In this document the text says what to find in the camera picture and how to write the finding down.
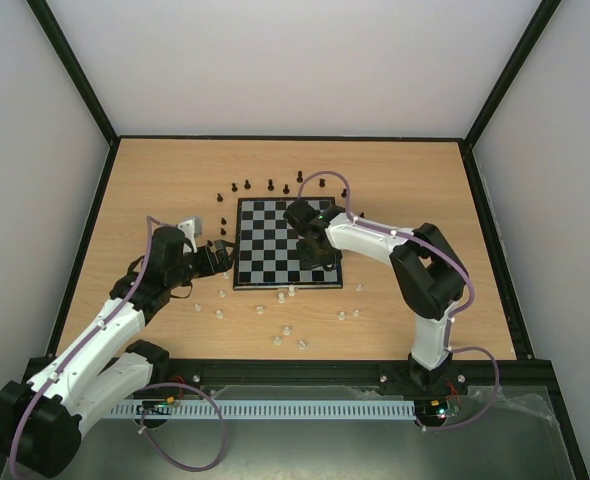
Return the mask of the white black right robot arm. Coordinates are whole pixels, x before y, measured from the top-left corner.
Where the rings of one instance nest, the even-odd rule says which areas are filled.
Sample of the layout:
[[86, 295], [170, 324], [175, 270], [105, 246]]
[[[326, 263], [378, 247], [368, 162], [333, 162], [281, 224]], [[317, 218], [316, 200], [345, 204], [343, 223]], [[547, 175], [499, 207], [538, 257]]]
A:
[[286, 208], [284, 220], [298, 235], [303, 269], [328, 267], [343, 252], [392, 268], [402, 298], [415, 314], [409, 380], [422, 392], [441, 385], [452, 361], [453, 320], [470, 280], [441, 231], [429, 223], [406, 229], [368, 221], [336, 205], [319, 211], [303, 198]]

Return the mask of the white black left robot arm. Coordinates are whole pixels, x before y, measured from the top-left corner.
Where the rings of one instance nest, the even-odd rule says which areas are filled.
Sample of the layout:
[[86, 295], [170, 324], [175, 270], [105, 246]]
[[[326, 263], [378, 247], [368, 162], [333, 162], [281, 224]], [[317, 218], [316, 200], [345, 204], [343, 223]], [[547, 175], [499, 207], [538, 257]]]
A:
[[200, 246], [200, 233], [196, 218], [178, 225], [149, 218], [144, 254], [116, 281], [86, 329], [27, 381], [1, 389], [0, 454], [14, 478], [25, 478], [24, 468], [59, 475], [90, 429], [132, 394], [189, 387], [171, 381], [167, 350], [134, 337], [175, 289], [232, 268], [237, 247], [226, 240]]

